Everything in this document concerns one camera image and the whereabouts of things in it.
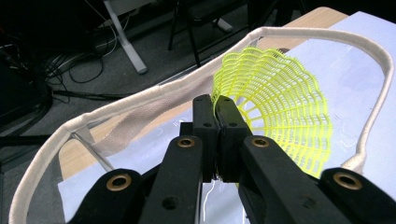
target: mesh net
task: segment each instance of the mesh net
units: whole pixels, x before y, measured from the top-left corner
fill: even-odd
[[[318,82],[276,49],[224,56],[212,101],[232,98],[254,134],[273,138],[307,174],[319,177],[331,153],[332,124]]]

